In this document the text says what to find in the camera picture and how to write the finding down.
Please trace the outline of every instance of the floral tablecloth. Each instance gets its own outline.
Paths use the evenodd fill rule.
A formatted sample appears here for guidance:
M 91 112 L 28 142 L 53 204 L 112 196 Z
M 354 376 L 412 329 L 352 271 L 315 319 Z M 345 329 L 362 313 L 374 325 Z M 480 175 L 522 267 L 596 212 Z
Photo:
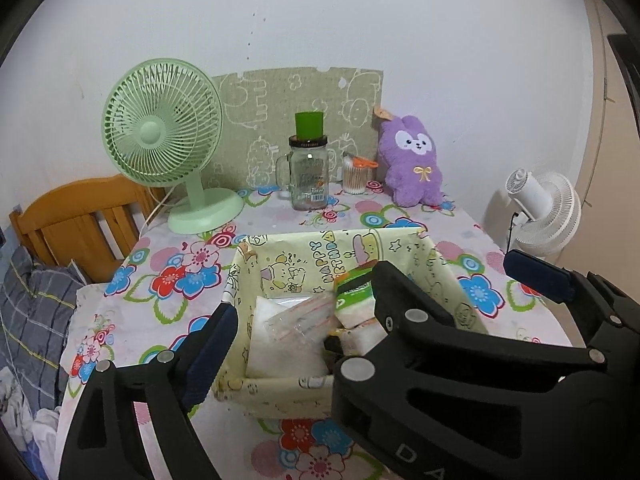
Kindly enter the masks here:
M 505 275 L 503 253 L 453 200 L 438 207 L 400 208 L 376 182 L 365 195 L 343 194 L 337 184 L 331 192 L 324 210 L 298 212 L 276 188 L 240 190 L 242 213 L 216 232 L 201 235 L 176 235 L 166 221 L 156 221 L 108 285 L 96 307 L 95 323 L 78 349 L 60 416 L 58 461 L 95 363 L 103 358 L 117 366 L 148 362 L 199 330 L 223 299 L 230 263 L 247 237 L 251 241 L 285 232 L 424 227 L 490 334 L 570 346 L 540 295 Z M 357 260 L 358 255 L 354 248 L 342 257 Z M 284 290 L 295 285 L 296 273 L 284 272 L 277 286 Z M 136 415 L 156 479 L 169 479 L 144 404 L 136 405 Z M 211 394 L 190 417 L 223 480 L 397 478 L 329 419 L 260 420 L 217 402 Z

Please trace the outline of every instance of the jar handle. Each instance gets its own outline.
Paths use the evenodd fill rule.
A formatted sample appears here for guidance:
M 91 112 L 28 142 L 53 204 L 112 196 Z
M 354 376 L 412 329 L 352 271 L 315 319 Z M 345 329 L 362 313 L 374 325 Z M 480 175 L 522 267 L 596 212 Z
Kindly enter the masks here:
M 290 192 L 291 190 L 291 170 L 289 166 L 290 153 L 279 156 L 276 160 L 276 184 L 281 191 Z

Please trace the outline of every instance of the purple plush toy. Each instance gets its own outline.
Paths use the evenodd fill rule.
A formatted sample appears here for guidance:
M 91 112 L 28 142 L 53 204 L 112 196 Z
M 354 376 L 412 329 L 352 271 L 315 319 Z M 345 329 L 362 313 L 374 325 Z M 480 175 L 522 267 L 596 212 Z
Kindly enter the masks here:
M 417 117 L 389 117 L 382 121 L 378 153 L 388 165 L 386 183 L 394 190 L 394 202 L 400 207 L 440 205 L 442 173 L 433 140 Z

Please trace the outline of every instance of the blue plaid fabric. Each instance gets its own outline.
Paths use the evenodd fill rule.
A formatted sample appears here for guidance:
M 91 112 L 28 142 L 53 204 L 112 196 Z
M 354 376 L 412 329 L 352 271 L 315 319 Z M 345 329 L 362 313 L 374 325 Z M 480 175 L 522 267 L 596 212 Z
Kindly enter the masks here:
M 25 247 L 9 262 L 0 286 L 0 368 L 13 371 L 32 413 L 62 403 L 68 376 L 60 356 L 82 286 L 75 273 L 34 261 Z

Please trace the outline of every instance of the fan center hub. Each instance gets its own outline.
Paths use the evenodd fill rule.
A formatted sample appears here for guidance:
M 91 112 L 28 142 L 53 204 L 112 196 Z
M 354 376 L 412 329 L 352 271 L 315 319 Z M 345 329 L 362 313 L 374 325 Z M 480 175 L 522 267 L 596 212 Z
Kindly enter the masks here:
M 155 144 L 162 137 L 163 131 L 164 124 L 160 119 L 155 117 L 146 118 L 140 124 L 140 140 L 143 144 Z

